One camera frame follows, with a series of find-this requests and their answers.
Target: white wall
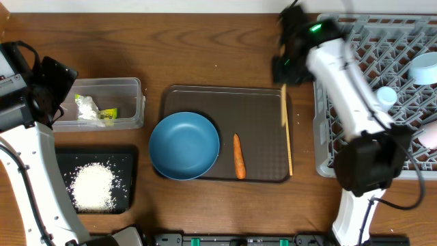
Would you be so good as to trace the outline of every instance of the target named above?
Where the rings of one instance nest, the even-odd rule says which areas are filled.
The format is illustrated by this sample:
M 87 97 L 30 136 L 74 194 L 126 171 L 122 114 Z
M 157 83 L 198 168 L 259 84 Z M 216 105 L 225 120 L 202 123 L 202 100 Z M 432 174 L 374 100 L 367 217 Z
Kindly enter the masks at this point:
M 437 13 L 437 0 L 300 0 L 308 12 Z M 10 12 L 278 13 L 292 0 L 0 0 Z

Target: white cup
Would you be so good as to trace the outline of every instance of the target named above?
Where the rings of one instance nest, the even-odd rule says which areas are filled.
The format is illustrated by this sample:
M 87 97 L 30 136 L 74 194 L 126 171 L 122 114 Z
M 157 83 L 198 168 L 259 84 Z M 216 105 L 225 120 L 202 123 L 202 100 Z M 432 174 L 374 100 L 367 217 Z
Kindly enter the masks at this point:
M 391 107 L 397 102 L 396 91 L 388 86 L 383 86 L 376 90 L 376 99 L 381 105 L 383 112 L 387 113 Z
M 411 61 L 408 79 L 416 79 L 416 85 L 437 83 L 437 52 L 422 54 Z

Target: brown tray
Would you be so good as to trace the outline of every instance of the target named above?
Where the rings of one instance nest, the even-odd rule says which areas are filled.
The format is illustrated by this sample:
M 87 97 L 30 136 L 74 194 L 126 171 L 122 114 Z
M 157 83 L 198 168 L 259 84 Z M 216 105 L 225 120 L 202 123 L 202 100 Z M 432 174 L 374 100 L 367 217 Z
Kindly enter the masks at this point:
M 174 85 L 163 94 L 160 118 L 181 111 L 205 116 L 220 137 L 215 164 L 198 179 L 279 183 L 290 177 L 280 90 Z M 234 133 L 241 141 L 244 180 L 238 180 L 235 173 Z

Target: black cutting board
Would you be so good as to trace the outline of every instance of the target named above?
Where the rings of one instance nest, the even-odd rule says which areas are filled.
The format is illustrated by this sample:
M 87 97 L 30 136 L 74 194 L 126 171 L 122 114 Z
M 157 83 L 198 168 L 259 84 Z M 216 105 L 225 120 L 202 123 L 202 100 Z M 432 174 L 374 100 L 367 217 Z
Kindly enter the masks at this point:
M 137 170 L 138 150 L 134 146 L 102 146 L 102 147 L 59 147 L 56 148 L 56 158 L 66 187 L 69 187 L 74 178 L 76 167 L 83 167 L 88 163 L 104 163 L 110 167 L 117 179 L 121 180 L 122 188 L 113 188 L 112 196 L 116 198 L 115 208 L 111 214 L 121 214 L 130 208 L 135 188 L 135 174 Z

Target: clear plastic container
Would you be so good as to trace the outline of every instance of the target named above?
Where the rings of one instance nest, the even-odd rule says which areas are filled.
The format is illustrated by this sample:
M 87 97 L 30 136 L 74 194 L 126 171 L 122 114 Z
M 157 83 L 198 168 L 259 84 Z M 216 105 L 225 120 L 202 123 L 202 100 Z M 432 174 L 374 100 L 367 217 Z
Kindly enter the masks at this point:
M 77 120 L 76 94 L 91 96 L 99 110 L 117 108 L 117 119 Z M 144 124 L 145 96 L 137 78 L 77 79 L 61 106 L 65 115 L 53 124 L 54 132 L 112 131 Z

